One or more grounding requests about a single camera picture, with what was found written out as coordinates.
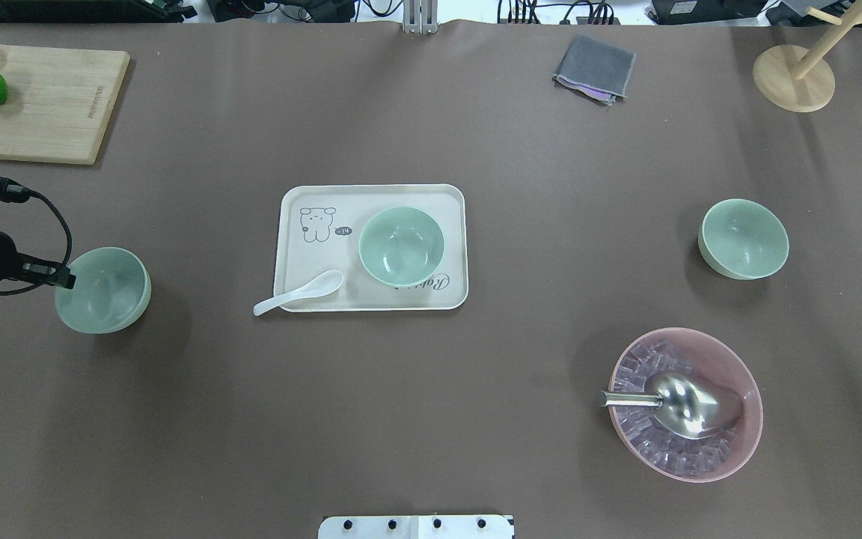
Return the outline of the green bowl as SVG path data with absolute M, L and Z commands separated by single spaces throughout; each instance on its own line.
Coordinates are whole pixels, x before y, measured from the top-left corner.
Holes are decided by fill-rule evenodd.
M 139 320 L 153 293 L 150 273 L 127 249 L 106 246 L 83 253 L 69 265 L 72 289 L 55 289 L 55 310 L 70 329 L 109 334 Z
M 444 259 L 438 222 L 420 209 L 397 206 L 376 213 L 361 229 L 357 252 L 364 270 L 392 287 L 418 285 Z
M 697 232 L 704 261 L 736 280 L 767 278 L 789 255 L 786 229 L 768 208 L 750 199 L 723 199 L 704 215 Z

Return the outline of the wooden cutting board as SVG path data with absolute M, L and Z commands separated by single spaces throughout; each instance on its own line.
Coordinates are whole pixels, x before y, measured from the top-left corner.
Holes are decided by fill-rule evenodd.
M 129 61 L 124 51 L 0 44 L 0 159 L 95 164 Z

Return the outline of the white ceramic spoon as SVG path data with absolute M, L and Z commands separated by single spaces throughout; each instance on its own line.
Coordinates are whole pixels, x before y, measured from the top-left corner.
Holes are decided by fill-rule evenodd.
M 328 296 L 339 290 L 344 283 L 344 274 L 337 269 L 326 270 L 311 279 L 305 285 L 297 287 L 297 289 L 287 291 L 287 293 L 277 294 L 277 296 L 269 297 L 263 301 L 254 304 L 252 314 L 259 317 L 278 307 L 283 307 L 288 302 L 293 302 L 305 298 L 318 298 Z

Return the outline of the cream serving tray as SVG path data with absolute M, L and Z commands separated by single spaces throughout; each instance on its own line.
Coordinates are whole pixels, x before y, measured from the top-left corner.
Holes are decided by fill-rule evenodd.
M 360 231 L 388 208 L 411 206 L 444 233 L 441 265 L 427 280 L 397 289 L 374 279 L 357 252 Z M 455 309 L 468 297 L 465 197 L 449 184 L 297 186 L 278 220 L 273 293 L 287 293 L 326 270 L 340 270 L 338 291 L 284 305 L 285 311 L 427 311 Z

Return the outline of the green bowl on tray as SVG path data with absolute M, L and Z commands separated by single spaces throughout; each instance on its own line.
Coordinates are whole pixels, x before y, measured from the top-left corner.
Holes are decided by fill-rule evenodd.
M 397 206 L 376 213 L 361 229 L 357 252 L 364 270 L 392 287 L 418 285 L 444 259 L 438 222 L 420 209 Z

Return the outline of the grey folded cloth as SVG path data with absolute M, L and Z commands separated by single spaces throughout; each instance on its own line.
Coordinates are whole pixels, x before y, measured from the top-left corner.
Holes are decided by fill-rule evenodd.
M 604 106 L 611 106 L 627 97 L 627 85 L 636 59 L 636 52 L 588 35 L 576 35 L 555 68 L 553 80 Z

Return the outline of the pink bowl with ice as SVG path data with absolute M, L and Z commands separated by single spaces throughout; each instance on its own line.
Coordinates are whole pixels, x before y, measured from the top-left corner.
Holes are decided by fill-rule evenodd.
M 627 449 L 678 481 L 729 477 L 762 438 L 762 396 L 751 372 L 729 346 L 694 329 L 637 338 L 601 400 Z

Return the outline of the metal scoop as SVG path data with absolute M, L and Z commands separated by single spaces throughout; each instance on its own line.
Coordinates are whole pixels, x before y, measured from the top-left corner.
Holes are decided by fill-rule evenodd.
M 702 439 L 728 430 L 743 413 L 742 397 L 697 376 L 664 371 L 649 377 L 643 392 L 598 394 L 600 406 L 650 407 L 655 419 L 671 433 Z

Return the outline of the wooden mug tree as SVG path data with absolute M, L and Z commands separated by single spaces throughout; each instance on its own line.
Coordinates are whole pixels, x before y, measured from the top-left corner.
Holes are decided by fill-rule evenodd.
M 773 46 L 757 56 L 752 69 L 756 88 L 788 112 L 817 112 L 831 101 L 834 72 L 823 58 L 853 27 L 862 24 L 862 1 L 853 3 L 841 16 L 814 7 L 808 7 L 807 14 L 829 24 L 823 37 L 810 49 Z

